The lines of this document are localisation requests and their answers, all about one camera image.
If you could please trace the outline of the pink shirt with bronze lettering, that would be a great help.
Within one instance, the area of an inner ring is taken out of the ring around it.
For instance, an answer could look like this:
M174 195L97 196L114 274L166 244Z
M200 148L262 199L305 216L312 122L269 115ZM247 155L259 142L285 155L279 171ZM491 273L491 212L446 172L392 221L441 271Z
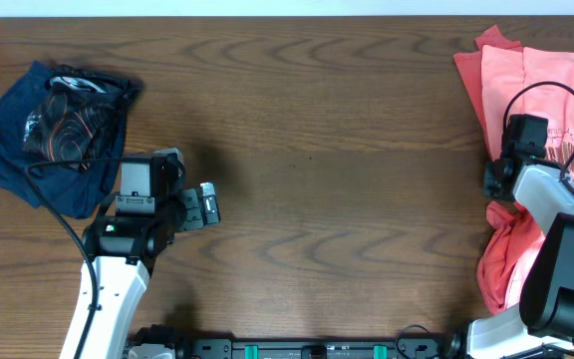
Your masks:
M492 159L501 152L502 120L505 113L529 114L548 120L546 158L567 164L574 180L574 53L546 52L532 48L520 51L483 46L481 84L487 131L486 146ZM512 274L508 294L522 285L545 236L524 250Z

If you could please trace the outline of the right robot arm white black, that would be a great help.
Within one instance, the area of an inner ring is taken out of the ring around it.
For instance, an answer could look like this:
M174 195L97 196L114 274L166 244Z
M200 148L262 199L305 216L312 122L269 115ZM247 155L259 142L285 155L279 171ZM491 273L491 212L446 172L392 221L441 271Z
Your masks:
M486 195L512 199L545 235L518 304L471 322L454 337L457 358L574 357L574 184L559 166L534 158L485 167Z

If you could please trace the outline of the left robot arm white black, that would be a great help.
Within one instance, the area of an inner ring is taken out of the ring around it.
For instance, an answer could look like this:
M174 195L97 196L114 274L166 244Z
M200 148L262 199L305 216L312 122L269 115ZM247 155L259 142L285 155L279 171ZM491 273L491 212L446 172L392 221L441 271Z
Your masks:
M84 231L75 313L62 358L182 358L174 330L161 325L130 328L157 257L179 233L220 223L211 182L181 190L143 215L99 215Z

